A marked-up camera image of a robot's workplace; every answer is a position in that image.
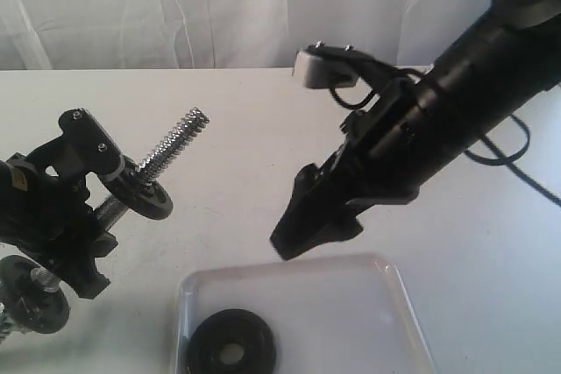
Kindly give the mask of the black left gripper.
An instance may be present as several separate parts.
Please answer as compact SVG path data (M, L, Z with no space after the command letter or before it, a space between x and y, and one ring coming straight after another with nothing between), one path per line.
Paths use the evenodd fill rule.
M1 242L32 255L85 240L85 252L59 265L59 277L85 300L93 300L110 284L95 259L118 246L107 224L93 215L89 197L83 173L71 180L52 176L21 154L1 163Z

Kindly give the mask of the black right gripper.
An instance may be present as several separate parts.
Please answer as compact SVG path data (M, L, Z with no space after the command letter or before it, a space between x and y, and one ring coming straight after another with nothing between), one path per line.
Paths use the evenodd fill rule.
M434 89L409 78L390 82L370 109L344 122L343 145L322 165L295 176L286 210L270 236L284 260L363 231L346 206L407 203L434 176Z

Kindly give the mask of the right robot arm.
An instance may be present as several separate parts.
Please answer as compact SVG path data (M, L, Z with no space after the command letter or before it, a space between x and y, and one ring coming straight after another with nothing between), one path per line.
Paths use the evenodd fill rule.
M344 142L296 174L270 236L285 260L353 239L373 206L412 202L458 155L558 85L560 0L490 0L425 72L317 42L298 52L294 75L332 95L358 81L369 93L347 105Z

